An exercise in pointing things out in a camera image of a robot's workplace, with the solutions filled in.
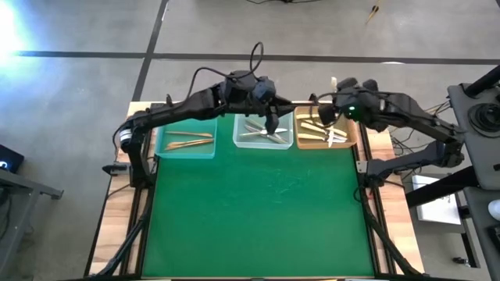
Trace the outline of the clear plastic bin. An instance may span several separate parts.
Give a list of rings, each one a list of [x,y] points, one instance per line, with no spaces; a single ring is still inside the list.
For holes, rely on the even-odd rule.
[[[234,117],[234,131],[233,131],[233,142],[238,148],[253,148],[253,149],[273,149],[273,150],[287,150],[294,143],[294,125],[293,125],[294,115],[292,113],[288,113],[287,115],[281,116],[279,118],[279,126],[278,128],[288,129],[287,132],[284,133],[275,133],[279,137],[285,139],[287,141],[286,144],[278,144],[270,139],[260,136],[253,137],[239,137],[239,134],[247,133],[248,131],[245,129],[245,125],[248,125],[245,120],[253,119],[258,123],[261,123],[265,126],[265,117],[259,117],[257,115],[245,116],[242,114],[238,114]]]

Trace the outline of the cream-handled table knife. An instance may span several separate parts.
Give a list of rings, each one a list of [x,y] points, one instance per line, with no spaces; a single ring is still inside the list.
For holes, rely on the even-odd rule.
[[[331,143],[344,143],[348,140],[346,137],[340,137],[337,135],[333,135],[332,137],[330,137],[330,136],[317,136],[307,133],[299,133],[298,138],[304,140],[326,141]]]

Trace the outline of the green table mat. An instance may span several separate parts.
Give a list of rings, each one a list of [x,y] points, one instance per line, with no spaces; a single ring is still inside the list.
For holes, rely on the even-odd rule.
[[[211,159],[159,163],[145,277],[370,276],[348,149],[244,149],[218,121]]]

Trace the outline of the white flat box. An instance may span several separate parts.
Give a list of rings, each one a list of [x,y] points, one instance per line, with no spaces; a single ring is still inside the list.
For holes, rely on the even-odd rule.
[[[418,190],[437,181],[438,178],[435,177],[412,176],[412,189]],[[439,222],[457,226],[461,224],[454,194],[446,195],[424,205],[417,206],[416,215],[418,220],[423,222]]]

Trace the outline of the dark grey desk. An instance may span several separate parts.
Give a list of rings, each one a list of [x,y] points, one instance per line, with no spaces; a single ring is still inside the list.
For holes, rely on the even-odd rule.
[[[23,155],[0,144],[0,276],[16,255],[38,198],[42,194],[53,200],[63,196],[63,190],[18,175],[23,161]]]

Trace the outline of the grey side table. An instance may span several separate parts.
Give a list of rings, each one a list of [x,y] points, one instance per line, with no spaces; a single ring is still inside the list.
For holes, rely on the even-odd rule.
[[[500,190],[500,82],[475,98],[464,93],[469,85],[448,87],[448,96],[480,186]]]

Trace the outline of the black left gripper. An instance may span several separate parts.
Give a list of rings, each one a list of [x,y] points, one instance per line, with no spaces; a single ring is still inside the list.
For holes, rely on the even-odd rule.
[[[286,98],[274,97],[269,101],[258,103],[257,115],[266,116],[265,127],[267,132],[275,132],[279,126],[279,116],[291,112],[291,101]]]

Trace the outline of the black clamp-mounted device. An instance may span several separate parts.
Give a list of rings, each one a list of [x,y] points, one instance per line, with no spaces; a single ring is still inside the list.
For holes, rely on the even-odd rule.
[[[130,164],[126,162],[114,162],[110,165],[104,165],[102,171],[110,176],[118,176],[128,174],[130,169]]]

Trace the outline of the black round pole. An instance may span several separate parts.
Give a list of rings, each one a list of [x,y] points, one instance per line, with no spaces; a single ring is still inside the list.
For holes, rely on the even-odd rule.
[[[483,91],[494,87],[500,82],[500,65],[483,75],[481,78],[465,87],[464,93],[470,98],[475,98]]]

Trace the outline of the orange plastic bin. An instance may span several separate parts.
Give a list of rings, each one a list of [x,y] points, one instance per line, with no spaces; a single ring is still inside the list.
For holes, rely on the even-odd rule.
[[[314,115],[315,118],[313,119],[296,119],[295,116],[299,114],[308,114],[308,115]],[[357,125],[349,120],[346,119],[345,117],[341,117],[336,123],[330,124],[327,126],[324,126],[321,121],[318,113],[311,113],[309,114],[305,108],[299,108],[296,109],[294,112],[294,122],[295,122],[295,140],[296,144],[299,149],[302,150],[326,150],[326,149],[344,149],[344,148],[350,148],[354,146],[357,141],[358,141],[358,134],[357,134]],[[307,134],[313,134],[317,136],[330,136],[332,137],[333,135],[337,134],[325,134],[321,132],[317,132],[315,130],[308,130],[305,128],[302,128],[300,126],[301,122],[308,122],[308,123],[313,123],[321,128],[326,129],[327,127],[333,126],[335,129],[339,129],[342,131],[345,131],[348,136],[346,137],[348,140],[344,143],[331,143],[331,142],[326,142],[326,141],[321,141],[321,140],[304,140],[304,139],[299,139],[298,134],[299,133],[307,133]]]

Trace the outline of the teal plastic bin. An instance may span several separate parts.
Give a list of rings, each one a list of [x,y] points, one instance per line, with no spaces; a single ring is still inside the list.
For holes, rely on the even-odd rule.
[[[155,154],[171,159],[211,159],[216,150],[217,120],[187,119],[157,129]]]

